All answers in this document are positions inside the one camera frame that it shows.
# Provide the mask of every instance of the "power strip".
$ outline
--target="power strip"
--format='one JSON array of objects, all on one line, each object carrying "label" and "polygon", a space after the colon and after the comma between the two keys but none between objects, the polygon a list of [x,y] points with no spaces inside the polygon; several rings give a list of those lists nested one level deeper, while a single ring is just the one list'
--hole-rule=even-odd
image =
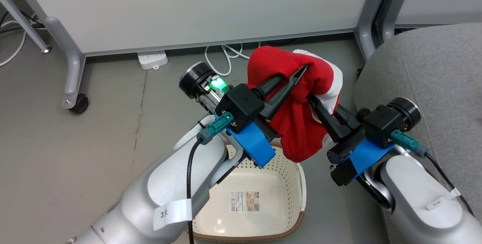
[{"label": "power strip", "polygon": [[160,66],[167,64],[167,56],[164,50],[138,52],[137,57],[144,70],[158,70]]}]

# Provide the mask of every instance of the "green light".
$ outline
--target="green light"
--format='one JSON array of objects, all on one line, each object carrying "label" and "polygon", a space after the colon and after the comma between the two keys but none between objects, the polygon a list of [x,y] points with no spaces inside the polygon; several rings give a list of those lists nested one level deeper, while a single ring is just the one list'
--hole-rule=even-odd
[{"label": "green light", "polygon": [[229,87],[227,86],[226,82],[224,82],[222,78],[217,78],[211,81],[209,83],[209,87],[215,91],[222,91],[224,93],[227,93],[227,91],[229,90]]}]

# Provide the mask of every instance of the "screw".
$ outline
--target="screw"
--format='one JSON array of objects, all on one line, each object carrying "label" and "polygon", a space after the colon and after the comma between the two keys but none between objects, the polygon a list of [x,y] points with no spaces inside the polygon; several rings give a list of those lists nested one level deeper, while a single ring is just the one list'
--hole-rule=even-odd
[{"label": "screw", "polygon": [[69,239],[69,241],[67,241],[67,244],[74,244],[76,241],[77,241],[77,238],[72,237],[71,239]]}]

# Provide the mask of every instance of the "red and white garment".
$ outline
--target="red and white garment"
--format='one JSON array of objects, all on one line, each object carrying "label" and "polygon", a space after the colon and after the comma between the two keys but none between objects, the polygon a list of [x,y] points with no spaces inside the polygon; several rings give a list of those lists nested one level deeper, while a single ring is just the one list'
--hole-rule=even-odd
[{"label": "red and white garment", "polygon": [[328,133],[312,113],[306,96],[313,93],[323,107],[334,114],[343,74],[335,65],[305,50],[289,52],[263,46],[253,52],[248,62],[250,88],[277,74],[289,77],[305,64],[308,70],[270,122],[281,137],[284,155],[293,162],[314,155],[323,147],[323,138]]}]

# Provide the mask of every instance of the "gray floor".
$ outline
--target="gray floor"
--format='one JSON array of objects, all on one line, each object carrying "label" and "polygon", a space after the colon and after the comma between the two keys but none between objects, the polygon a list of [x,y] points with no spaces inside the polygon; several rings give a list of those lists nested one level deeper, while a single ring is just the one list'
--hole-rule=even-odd
[{"label": "gray floor", "polygon": [[[83,115],[73,115],[60,106],[65,57],[42,34],[52,52],[40,54],[27,38],[19,55],[0,67],[0,242],[5,244],[60,244],[83,232],[205,114],[177,88],[181,74],[204,59],[203,50],[191,49],[169,52],[169,63],[157,71],[141,69],[136,55],[89,59],[81,88],[91,104]],[[0,36],[0,61],[20,37]],[[355,109],[353,87],[363,59],[351,35],[282,48],[305,49],[339,66],[340,103]],[[227,70],[219,49],[213,48],[210,59]],[[233,60],[226,80],[246,82],[247,63]],[[272,243],[387,243],[377,206],[356,183],[334,184],[325,153],[324,148],[302,163],[308,184],[303,224]],[[187,243],[187,236],[176,243]]]}]

